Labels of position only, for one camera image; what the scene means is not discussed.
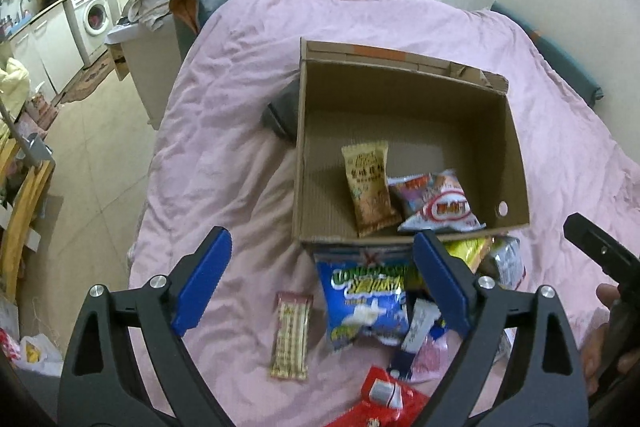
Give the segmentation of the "person's right hand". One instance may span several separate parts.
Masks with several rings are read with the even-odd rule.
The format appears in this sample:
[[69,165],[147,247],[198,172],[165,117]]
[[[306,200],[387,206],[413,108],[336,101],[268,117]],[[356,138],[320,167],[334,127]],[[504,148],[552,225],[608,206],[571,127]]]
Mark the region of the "person's right hand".
[[[600,284],[596,290],[600,303],[611,309],[613,303],[620,298],[620,292],[613,285]],[[595,329],[585,340],[580,350],[580,361],[586,381],[587,395],[591,397],[599,388],[597,370],[601,365],[602,349],[608,333],[608,324],[602,324]],[[626,375],[639,362],[639,351],[632,351],[623,355],[617,364],[618,373]]]

